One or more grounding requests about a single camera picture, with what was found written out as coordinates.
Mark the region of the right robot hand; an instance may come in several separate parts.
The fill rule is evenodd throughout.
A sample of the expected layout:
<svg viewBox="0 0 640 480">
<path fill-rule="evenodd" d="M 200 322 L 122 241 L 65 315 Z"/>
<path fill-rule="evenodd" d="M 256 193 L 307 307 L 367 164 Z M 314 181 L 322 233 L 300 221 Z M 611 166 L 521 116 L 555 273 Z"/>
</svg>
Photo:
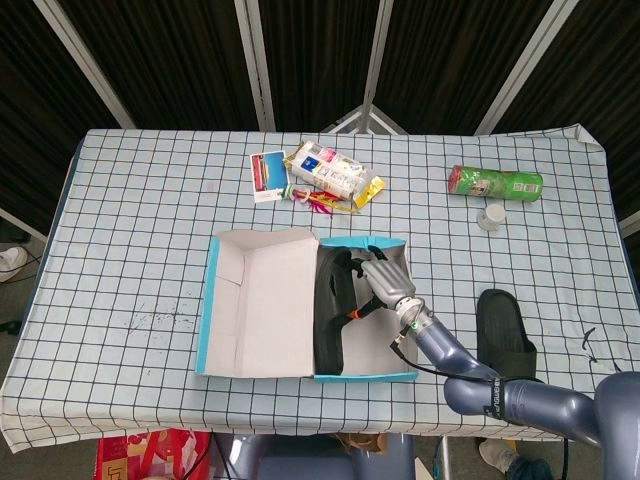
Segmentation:
<svg viewBox="0 0 640 480">
<path fill-rule="evenodd" d="M 380 308 L 393 310 L 402 324 L 409 324 L 420 314 L 424 302 L 416 298 L 416 288 L 409 275 L 376 246 L 369 246 L 373 259 L 354 258 L 349 266 L 365 279 L 373 292 L 372 298 L 359 309 L 347 314 L 350 319 L 361 319 Z"/>
</svg>

